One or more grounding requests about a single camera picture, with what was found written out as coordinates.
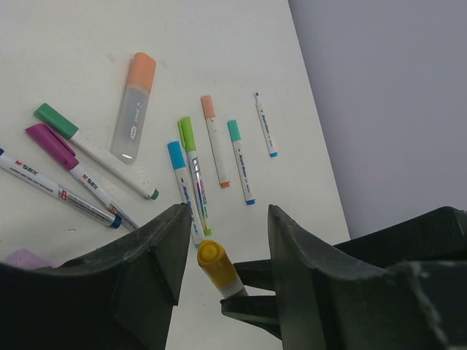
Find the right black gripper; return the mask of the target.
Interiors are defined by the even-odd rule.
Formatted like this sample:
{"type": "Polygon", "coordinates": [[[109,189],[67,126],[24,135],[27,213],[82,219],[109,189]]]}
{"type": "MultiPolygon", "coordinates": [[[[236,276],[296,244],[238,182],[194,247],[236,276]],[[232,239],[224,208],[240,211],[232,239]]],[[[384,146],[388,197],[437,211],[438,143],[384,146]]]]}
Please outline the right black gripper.
{"type": "Polygon", "coordinates": [[[465,260],[466,212],[441,207],[335,247],[375,266],[403,261],[465,260]]]}

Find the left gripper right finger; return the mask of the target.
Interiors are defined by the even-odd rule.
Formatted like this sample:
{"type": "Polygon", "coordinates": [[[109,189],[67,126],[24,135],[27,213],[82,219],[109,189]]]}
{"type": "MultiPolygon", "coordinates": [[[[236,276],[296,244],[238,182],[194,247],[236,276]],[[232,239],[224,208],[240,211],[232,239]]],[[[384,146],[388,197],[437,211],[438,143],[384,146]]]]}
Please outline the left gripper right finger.
{"type": "Polygon", "coordinates": [[[371,265],[278,206],[268,238],[285,349],[466,347],[466,259],[371,265]]]}

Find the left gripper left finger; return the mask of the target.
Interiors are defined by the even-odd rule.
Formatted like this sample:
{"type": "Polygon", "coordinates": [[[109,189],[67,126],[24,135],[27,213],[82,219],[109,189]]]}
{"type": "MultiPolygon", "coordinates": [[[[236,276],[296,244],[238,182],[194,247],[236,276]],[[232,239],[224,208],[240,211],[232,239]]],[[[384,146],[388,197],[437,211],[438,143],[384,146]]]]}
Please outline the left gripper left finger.
{"type": "Polygon", "coordinates": [[[57,268],[1,265],[3,349],[164,349],[190,246],[175,204],[57,268]]]}

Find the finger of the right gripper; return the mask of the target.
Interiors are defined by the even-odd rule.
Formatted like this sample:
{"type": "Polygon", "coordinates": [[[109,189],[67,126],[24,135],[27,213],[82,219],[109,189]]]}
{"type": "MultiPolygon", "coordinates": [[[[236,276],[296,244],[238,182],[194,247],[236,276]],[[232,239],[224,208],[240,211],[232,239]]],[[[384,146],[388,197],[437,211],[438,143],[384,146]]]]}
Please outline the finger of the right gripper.
{"type": "Polygon", "coordinates": [[[220,301],[221,314],[261,328],[281,339],[279,314],[274,295],[231,297],[220,301]]]}
{"type": "Polygon", "coordinates": [[[270,260],[254,260],[233,264],[243,284],[249,287],[275,291],[270,260]]]}

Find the yellow cap pen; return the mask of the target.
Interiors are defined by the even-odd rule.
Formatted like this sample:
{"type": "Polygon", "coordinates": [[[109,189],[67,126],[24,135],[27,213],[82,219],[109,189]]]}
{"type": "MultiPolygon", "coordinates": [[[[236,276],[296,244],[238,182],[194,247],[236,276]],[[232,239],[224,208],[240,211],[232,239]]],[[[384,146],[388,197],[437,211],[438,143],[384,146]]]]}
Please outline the yellow cap pen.
{"type": "Polygon", "coordinates": [[[219,243],[203,240],[198,245],[197,261],[224,299],[248,296],[233,263],[219,243]]]}

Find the teal cap pen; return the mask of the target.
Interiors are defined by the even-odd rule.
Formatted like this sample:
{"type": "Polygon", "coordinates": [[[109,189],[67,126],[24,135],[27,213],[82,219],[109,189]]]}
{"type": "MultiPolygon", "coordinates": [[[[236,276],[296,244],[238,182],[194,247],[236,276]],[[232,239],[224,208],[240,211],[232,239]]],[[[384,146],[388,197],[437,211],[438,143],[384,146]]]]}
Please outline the teal cap pen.
{"type": "Polygon", "coordinates": [[[244,159],[244,153],[242,151],[241,135],[239,132],[239,126],[236,120],[229,120],[227,122],[229,136],[233,147],[233,152],[236,158],[236,164],[239,172],[239,178],[242,185],[242,191],[244,194],[244,200],[247,205],[255,204],[255,196],[252,193],[250,182],[247,176],[247,167],[244,159]]]}

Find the orange cap pen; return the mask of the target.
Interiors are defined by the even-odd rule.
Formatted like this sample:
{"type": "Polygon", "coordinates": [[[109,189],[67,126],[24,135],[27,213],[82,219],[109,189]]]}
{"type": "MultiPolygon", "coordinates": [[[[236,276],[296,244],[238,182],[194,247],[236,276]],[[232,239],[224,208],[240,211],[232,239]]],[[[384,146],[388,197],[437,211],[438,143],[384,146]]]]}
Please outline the orange cap pen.
{"type": "Polygon", "coordinates": [[[201,105],[204,112],[204,119],[207,125],[207,132],[212,149],[212,156],[215,162],[218,182],[221,188],[230,187],[230,180],[223,162],[223,152],[220,145],[220,127],[217,122],[215,108],[212,103],[212,97],[205,95],[201,97],[201,105]]]}

